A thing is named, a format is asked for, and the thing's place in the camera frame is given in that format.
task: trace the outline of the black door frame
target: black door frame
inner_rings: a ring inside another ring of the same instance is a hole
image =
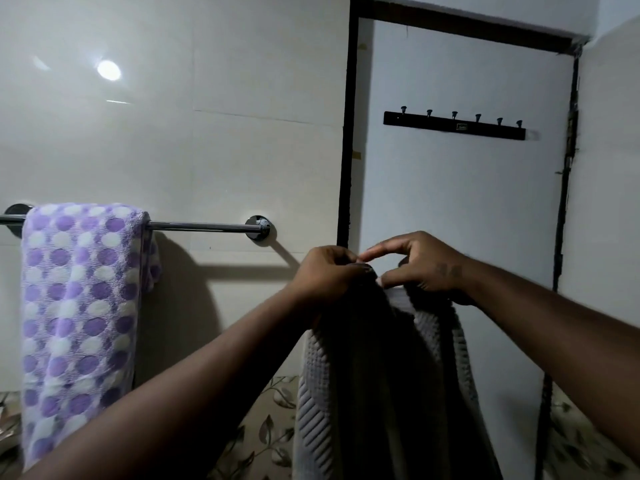
[[[398,23],[409,27],[446,32],[493,42],[506,43],[519,47],[535,48],[556,54],[574,57],[571,103],[568,116],[567,145],[562,171],[562,187],[558,220],[556,227],[556,249],[554,254],[553,290],[557,292],[558,279],[562,273],[562,244],[566,203],[568,197],[569,174],[576,152],[578,120],[578,69],[579,58],[585,38],[574,38],[571,34],[555,34],[536,28],[515,27],[470,16],[436,11],[419,6],[405,6],[380,0],[351,0],[349,13],[349,47],[347,57],[347,77],[344,97],[344,133],[342,137],[342,167],[340,174],[340,197],[338,209],[337,244],[347,247],[349,244],[349,222],[351,206],[351,159],[353,155],[353,125],[356,91],[356,65],[358,51],[358,21],[370,18],[382,22]],[[543,462],[548,447],[548,428],[550,425],[551,397],[553,380],[545,374],[543,381],[540,415],[536,439],[535,480],[541,480]]]

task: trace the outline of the towel rack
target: towel rack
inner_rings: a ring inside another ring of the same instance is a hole
[[[22,225],[26,213],[32,209],[32,205],[16,203],[0,214],[0,225],[7,226],[17,237],[22,237]],[[235,232],[244,233],[255,242],[264,241],[271,232],[270,220],[263,216],[251,216],[245,224],[213,224],[198,222],[164,222],[149,221],[147,228],[151,230],[181,230],[194,232]]]

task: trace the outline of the black hook rack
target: black hook rack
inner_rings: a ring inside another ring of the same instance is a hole
[[[527,130],[522,127],[522,120],[518,120],[517,127],[503,126],[503,118],[498,118],[498,124],[481,123],[481,114],[476,114],[475,121],[457,120],[457,111],[452,112],[452,118],[439,118],[431,115],[432,110],[424,114],[410,114],[406,112],[406,106],[402,106],[402,112],[385,111],[384,124],[388,126],[402,126],[405,128],[417,128],[421,130],[445,131],[449,133],[472,134],[491,138],[517,139],[523,141]]]

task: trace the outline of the purple polka dot towel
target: purple polka dot towel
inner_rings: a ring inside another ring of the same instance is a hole
[[[25,469],[131,389],[140,293],[160,275],[148,214],[48,204],[22,231]]]

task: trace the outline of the gray towel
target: gray towel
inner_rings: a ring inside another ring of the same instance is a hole
[[[501,478],[451,302],[374,277],[307,340],[293,478]]]

